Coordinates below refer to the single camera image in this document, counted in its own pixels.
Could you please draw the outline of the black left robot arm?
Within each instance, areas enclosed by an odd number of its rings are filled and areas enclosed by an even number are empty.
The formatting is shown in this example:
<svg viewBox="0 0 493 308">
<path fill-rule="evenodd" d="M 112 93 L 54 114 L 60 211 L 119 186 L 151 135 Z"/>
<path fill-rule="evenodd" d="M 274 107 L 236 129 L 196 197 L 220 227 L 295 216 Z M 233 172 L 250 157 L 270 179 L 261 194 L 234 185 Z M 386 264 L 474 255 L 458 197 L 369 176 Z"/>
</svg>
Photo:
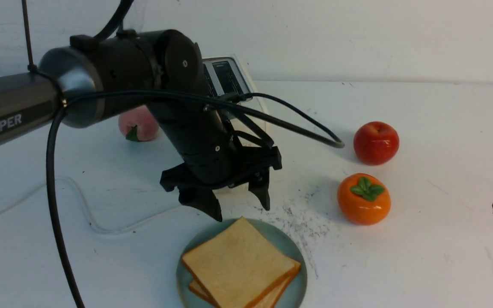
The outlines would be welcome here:
<svg viewBox="0 0 493 308">
<path fill-rule="evenodd" d="M 136 107 L 154 116 L 182 164 L 160 184 L 179 190 L 182 205 L 222 220 L 214 191 L 248 184 L 270 210 L 270 168 L 281 155 L 266 128 L 246 114 L 251 79 L 234 56 L 202 59 L 200 47 L 176 30 L 119 32 L 98 40 L 79 35 L 49 50 L 30 72 L 0 77 L 0 145 L 53 120 L 86 128 Z"/>
</svg>

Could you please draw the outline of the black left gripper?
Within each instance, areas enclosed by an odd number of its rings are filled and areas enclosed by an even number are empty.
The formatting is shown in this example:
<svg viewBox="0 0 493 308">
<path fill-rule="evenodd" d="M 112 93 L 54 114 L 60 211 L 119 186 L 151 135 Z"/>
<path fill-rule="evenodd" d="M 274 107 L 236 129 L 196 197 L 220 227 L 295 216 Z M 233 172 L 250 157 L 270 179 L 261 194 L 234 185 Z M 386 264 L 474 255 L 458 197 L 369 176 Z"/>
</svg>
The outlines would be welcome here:
<svg viewBox="0 0 493 308">
<path fill-rule="evenodd" d="M 270 210 L 269 169 L 281 169 L 281 154 L 272 138 L 245 114 L 192 102 L 151 103 L 148 109 L 183 159 L 160 178 L 165 191 L 179 189 L 181 205 L 222 222 L 221 206 L 212 190 L 249 183 L 248 191 L 264 210 Z M 261 139 L 235 131 L 228 120 L 221 120 L 221 110 L 229 111 Z M 236 140 L 239 137 L 261 142 L 261 147 L 243 146 Z"/>
</svg>

